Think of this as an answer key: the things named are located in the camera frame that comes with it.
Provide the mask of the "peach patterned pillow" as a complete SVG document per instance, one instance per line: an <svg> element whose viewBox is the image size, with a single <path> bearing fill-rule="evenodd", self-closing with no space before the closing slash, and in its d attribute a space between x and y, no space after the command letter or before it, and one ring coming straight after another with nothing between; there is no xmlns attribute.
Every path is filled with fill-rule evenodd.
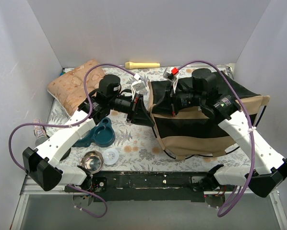
<svg viewBox="0 0 287 230"><path fill-rule="evenodd" d="M59 101L69 116L72 116L86 99L84 77L87 71L96 65L98 65L98 61L95 59L87 61L64 73L48 85L48 92Z"/></svg>

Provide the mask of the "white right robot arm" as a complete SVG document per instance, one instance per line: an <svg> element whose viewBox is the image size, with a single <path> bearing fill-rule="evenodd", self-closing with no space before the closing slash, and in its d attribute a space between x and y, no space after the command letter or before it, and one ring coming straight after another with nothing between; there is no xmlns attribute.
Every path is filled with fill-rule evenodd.
<svg viewBox="0 0 287 230"><path fill-rule="evenodd" d="M149 113L163 150L177 157L224 156L233 144L251 160L236 168L218 164L197 189L218 190L224 185L247 186L268 196L287 178L287 158L274 150L253 125L269 97L248 91L223 72L196 69L180 78L177 68L166 68L163 81L149 84Z"/></svg>

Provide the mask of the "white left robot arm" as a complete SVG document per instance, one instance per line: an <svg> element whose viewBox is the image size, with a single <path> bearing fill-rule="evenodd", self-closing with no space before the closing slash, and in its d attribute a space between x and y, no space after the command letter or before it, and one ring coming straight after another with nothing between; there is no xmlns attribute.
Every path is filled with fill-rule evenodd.
<svg viewBox="0 0 287 230"><path fill-rule="evenodd" d="M99 82L99 87L89 93L87 98L73 113L66 128L59 129L48 140L35 149L30 147L23 151L26 173L44 190L50 191L57 185L73 184L83 192L92 186L89 172L82 166L60 167L60 160L65 153L89 130L99 125L110 111L127 114L127 122L153 127L154 122L145 105L144 97L138 93L146 87L139 74L131 89L126 89L130 96L123 96L120 78L107 74Z"/></svg>

